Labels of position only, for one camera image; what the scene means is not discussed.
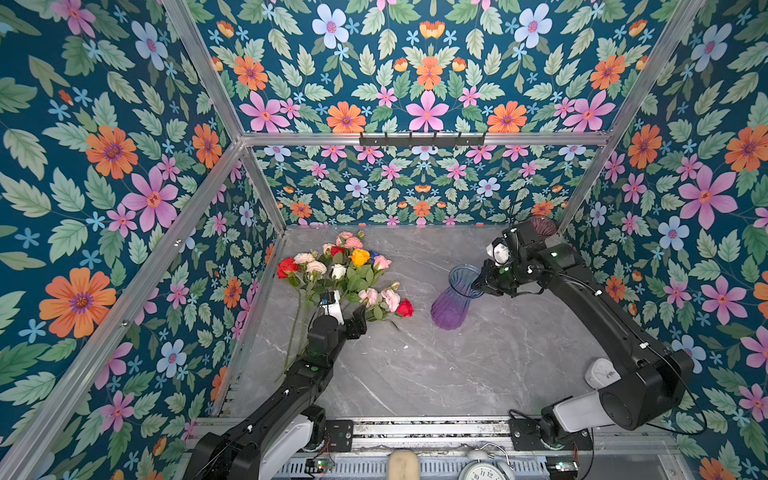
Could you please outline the red rose stem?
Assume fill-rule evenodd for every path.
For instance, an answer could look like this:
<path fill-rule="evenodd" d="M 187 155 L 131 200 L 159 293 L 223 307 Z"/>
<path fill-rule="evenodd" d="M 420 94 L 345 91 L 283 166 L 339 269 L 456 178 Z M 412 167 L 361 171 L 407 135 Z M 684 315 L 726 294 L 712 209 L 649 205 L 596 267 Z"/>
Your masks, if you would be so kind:
<path fill-rule="evenodd" d="M 400 330 L 395 318 L 398 319 L 410 319 L 414 315 L 414 308 L 408 299 L 403 299 L 392 313 L 393 317 L 390 319 L 390 324 L 396 329 Z"/>

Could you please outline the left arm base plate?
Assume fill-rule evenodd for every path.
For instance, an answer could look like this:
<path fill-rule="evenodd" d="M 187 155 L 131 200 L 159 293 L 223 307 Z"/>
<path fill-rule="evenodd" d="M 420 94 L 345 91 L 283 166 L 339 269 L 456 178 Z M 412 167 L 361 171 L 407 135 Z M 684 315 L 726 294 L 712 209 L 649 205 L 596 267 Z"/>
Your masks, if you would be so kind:
<path fill-rule="evenodd" d="M 310 441 L 301 451 L 306 453 L 350 452 L 354 438 L 354 427 L 355 423 L 348 419 L 314 422 Z"/>

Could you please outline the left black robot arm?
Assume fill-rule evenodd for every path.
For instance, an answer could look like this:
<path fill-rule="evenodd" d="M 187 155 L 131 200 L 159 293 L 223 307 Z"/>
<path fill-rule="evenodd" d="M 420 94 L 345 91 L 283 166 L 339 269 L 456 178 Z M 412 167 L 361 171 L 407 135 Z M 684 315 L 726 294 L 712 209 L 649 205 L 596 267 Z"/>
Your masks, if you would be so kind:
<path fill-rule="evenodd" d="M 303 353 L 275 392 L 223 434 L 207 433 L 195 445 L 185 479 L 271 479 L 299 450 L 323 438 L 323 410 L 316 400 L 333 378 L 345 343 L 366 334 L 366 308 L 344 316 L 321 303 L 310 322 Z"/>

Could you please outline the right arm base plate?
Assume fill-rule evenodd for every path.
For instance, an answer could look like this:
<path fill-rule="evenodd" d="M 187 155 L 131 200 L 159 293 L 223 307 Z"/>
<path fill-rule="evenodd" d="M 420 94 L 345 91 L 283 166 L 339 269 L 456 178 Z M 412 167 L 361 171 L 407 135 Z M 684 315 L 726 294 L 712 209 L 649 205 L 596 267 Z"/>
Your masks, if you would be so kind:
<path fill-rule="evenodd" d="M 510 409 L 508 426 L 514 448 L 518 451 L 565 449 L 592 450 L 593 437 L 589 430 L 566 432 L 559 426 L 553 414 L 534 418 L 519 410 Z"/>

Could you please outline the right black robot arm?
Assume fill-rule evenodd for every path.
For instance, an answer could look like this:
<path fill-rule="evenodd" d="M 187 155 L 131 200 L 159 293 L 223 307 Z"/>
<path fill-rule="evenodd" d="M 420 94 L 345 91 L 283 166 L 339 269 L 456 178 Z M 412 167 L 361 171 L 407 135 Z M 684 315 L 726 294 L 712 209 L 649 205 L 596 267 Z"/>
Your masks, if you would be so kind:
<path fill-rule="evenodd" d="M 542 440 L 559 443 L 570 434 L 606 425 L 632 431 L 678 407 L 693 359 L 666 348 L 638 326 L 598 284 L 574 247 L 556 234 L 545 234 L 549 223 L 537 217 L 503 230 L 487 246 L 488 258 L 472 284 L 483 293 L 515 297 L 521 286 L 537 283 L 571 309 L 618 373 L 607 386 L 544 408 Z"/>

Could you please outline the pink peony flower stem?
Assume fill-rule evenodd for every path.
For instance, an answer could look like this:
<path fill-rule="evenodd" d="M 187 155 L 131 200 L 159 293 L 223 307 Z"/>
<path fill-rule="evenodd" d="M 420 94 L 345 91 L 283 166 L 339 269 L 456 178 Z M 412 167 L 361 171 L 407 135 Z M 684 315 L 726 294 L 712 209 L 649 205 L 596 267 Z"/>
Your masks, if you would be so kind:
<path fill-rule="evenodd" d="M 369 287 L 360 291 L 344 292 L 341 295 L 342 313 L 345 320 L 350 320 L 360 333 L 370 323 L 389 321 L 395 328 L 393 317 L 403 303 L 399 294 L 400 283 L 395 281 L 383 289 Z"/>

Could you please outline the blue purple glass vase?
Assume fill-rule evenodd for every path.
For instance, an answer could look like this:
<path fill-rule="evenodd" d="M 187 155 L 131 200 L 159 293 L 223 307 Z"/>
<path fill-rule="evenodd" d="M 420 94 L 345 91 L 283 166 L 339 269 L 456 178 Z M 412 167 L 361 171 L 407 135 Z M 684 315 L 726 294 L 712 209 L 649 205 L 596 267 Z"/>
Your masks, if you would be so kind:
<path fill-rule="evenodd" d="M 433 323 L 443 330 L 456 330 L 465 321 L 473 300 L 483 292 L 473 287 L 480 270 L 472 265 L 459 265 L 451 269 L 448 287 L 432 303 L 430 314 Z"/>

